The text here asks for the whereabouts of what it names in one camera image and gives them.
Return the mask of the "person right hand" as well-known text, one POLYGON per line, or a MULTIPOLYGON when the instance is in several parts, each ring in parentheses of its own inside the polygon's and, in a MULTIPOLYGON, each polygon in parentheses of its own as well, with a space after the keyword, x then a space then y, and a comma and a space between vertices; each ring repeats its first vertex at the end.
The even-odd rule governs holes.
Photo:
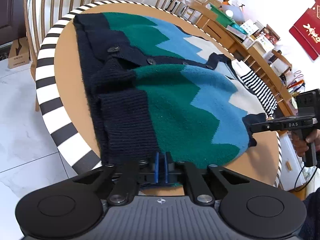
POLYGON ((306 151, 309 149, 308 144, 315 144, 316 152, 320 150, 320 131, 319 129, 313 130, 305 140, 300 139, 298 135, 292 133, 292 143, 295 148, 296 154, 299 157, 304 157, 306 151))

